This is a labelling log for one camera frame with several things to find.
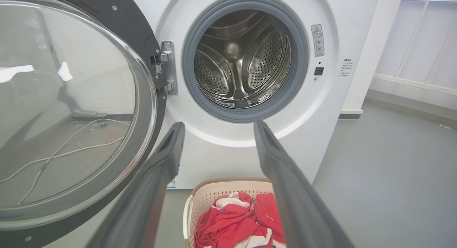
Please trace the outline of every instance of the metal hinge bracket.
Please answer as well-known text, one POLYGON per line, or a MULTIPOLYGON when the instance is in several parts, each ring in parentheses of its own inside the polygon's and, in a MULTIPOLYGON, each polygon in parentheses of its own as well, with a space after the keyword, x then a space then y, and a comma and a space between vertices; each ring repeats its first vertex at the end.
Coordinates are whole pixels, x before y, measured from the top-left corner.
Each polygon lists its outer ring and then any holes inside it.
POLYGON ((172 41, 162 41, 162 53, 152 58, 155 62, 162 62, 163 74, 156 77, 166 77, 167 85, 160 88, 169 95, 178 95, 178 86, 176 85, 176 66, 174 58, 174 47, 172 41))

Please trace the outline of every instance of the laundry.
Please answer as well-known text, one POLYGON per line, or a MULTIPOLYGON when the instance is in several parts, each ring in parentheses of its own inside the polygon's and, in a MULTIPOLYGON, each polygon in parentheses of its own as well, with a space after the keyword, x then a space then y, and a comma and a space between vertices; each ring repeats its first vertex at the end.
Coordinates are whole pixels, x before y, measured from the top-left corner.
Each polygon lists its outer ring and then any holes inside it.
POLYGON ((232 193, 216 199, 199 218, 194 248, 286 248, 272 193, 232 193))

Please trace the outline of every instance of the washing machine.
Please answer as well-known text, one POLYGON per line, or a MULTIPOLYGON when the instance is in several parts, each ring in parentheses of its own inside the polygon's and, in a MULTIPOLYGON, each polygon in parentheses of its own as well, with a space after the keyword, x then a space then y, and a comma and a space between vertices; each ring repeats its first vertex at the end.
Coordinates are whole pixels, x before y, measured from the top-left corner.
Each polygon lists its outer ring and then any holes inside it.
POLYGON ((168 188, 263 177, 259 119, 312 182, 376 3, 0 0, 0 235, 41 247, 72 231, 176 122, 168 188))

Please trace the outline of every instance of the white cable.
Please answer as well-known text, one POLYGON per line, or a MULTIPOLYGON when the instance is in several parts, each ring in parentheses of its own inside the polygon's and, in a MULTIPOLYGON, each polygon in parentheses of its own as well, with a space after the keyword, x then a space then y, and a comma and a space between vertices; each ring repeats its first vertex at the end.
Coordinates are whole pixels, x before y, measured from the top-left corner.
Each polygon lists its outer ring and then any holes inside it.
MULTIPOLYGON (((115 142, 120 141, 122 139, 124 139, 124 137, 116 139, 116 140, 114 140, 114 141, 112 141, 110 143, 107 143, 107 144, 98 144, 98 145, 94 145, 94 146, 91 146, 91 147, 84 147, 84 148, 81 148, 81 149, 78 149, 78 150, 72 150, 71 152, 66 152, 66 153, 62 153, 61 155, 57 155, 57 156, 54 157, 54 159, 57 159, 57 158, 60 158, 60 157, 64 157, 64 156, 67 156, 67 155, 70 155, 70 154, 73 154, 73 153, 76 153, 76 152, 81 152, 82 150, 92 149, 92 148, 96 148, 96 147, 105 147, 105 146, 114 144, 115 142)), ((12 179, 13 177, 18 175, 22 170, 24 170, 25 168, 27 168, 30 165, 33 165, 33 164, 38 163, 38 162, 43 162, 43 161, 48 160, 48 159, 49 159, 49 157, 29 162, 26 165, 23 165, 18 171, 14 172, 13 175, 11 175, 8 178, 5 178, 3 180, 0 180, 0 183, 6 182, 6 181, 12 179)))
POLYGON ((122 122, 122 121, 117 121, 117 120, 114 120, 114 119, 108 119, 108 118, 98 118, 94 121, 91 121, 90 123, 88 123, 87 125, 85 125, 84 127, 82 127, 81 129, 79 129, 78 131, 76 131, 74 134, 72 134, 70 136, 69 139, 67 139, 60 147, 59 149, 57 149, 47 160, 46 162, 44 163, 44 165, 41 167, 41 170, 38 172, 38 174, 36 175, 35 177, 35 180, 33 181, 33 184, 30 188, 30 190, 27 192, 27 194, 24 196, 24 198, 21 199, 21 201, 19 202, 19 205, 21 205, 23 203, 23 201, 29 196, 29 194, 33 191, 33 188, 35 188, 36 186, 36 182, 38 181, 38 178, 39 176, 41 175, 41 172, 46 168, 46 166, 49 164, 49 162, 52 160, 52 158, 54 158, 54 156, 60 151, 60 149, 62 149, 62 147, 67 144, 68 141, 70 141, 70 139, 72 139, 73 136, 75 136, 76 134, 78 134, 82 129, 84 129, 85 127, 87 127, 88 125, 98 121, 98 120, 109 120, 109 121, 114 121, 114 122, 120 122, 122 124, 126 124, 126 125, 130 125, 130 124, 127 124, 125 122, 122 122))
POLYGON ((22 202, 27 198, 27 196, 32 192, 33 188, 35 188, 36 182, 37 182, 38 178, 40 177, 41 172, 43 172, 43 170, 40 170, 40 171, 38 172, 38 174, 37 174, 36 177, 35 177, 35 180, 33 180, 33 185, 31 185, 31 188, 30 188, 30 190, 27 192, 26 196, 24 196, 24 198, 21 199, 21 201, 19 202, 19 205, 22 204, 22 202))

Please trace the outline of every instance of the laundry basket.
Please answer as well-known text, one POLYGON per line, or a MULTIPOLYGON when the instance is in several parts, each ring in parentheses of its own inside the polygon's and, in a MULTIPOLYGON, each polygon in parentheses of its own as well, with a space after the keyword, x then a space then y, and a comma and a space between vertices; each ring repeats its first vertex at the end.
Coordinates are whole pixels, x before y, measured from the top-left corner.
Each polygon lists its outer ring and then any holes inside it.
POLYGON ((199 184, 184 205, 182 228, 186 248, 194 247, 194 234, 199 217, 208 211, 215 199, 233 192, 243 192, 255 197, 257 194, 273 193, 273 186, 270 180, 264 178, 224 178, 199 184))

